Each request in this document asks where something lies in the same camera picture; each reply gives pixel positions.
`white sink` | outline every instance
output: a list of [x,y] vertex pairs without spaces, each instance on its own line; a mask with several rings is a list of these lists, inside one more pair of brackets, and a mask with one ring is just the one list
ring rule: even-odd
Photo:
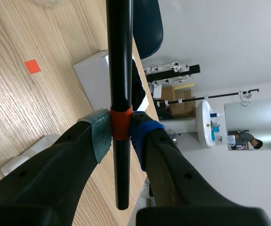
[[209,103],[206,100],[201,101],[196,108],[196,128],[200,143],[207,147],[215,145],[215,141],[212,140],[210,113],[213,111]]

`white box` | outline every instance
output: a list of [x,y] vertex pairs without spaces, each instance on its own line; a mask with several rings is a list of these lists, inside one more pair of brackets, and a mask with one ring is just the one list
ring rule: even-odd
[[[110,109],[108,51],[100,51],[73,67],[92,109],[94,111],[101,108]],[[145,111],[148,105],[146,95],[137,111]]]

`white wall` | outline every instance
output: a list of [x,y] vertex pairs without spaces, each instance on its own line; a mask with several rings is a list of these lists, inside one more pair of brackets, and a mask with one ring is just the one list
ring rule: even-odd
[[200,64],[194,93],[271,82],[271,0],[159,0],[161,48],[143,66]]
[[[203,97],[256,88],[260,92],[253,94],[253,100],[271,98],[271,83],[194,95]],[[209,99],[212,109],[217,112],[224,111],[224,104],[237,101],[237,96]],[[220,118],[220,124],[220,130],[226,131],[224,117]],[[228,151],[226,144],[201,149],[190,135],[178,137],[178,147],[218,192],[241,205],[261,207],[271,218],[271,150]]]

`chair backrest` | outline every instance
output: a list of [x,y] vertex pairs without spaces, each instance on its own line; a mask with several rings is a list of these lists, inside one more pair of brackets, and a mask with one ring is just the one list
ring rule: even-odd
[[133,36],[141,59],[159,50],[164,30],[158,0],[133,1]]

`red sticker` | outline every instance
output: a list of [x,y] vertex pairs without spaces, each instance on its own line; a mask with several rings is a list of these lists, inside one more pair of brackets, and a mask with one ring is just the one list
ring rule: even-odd
[[34,74],[41,71],[36,60],[29,60],[24,62],[24,64],[30,74]]

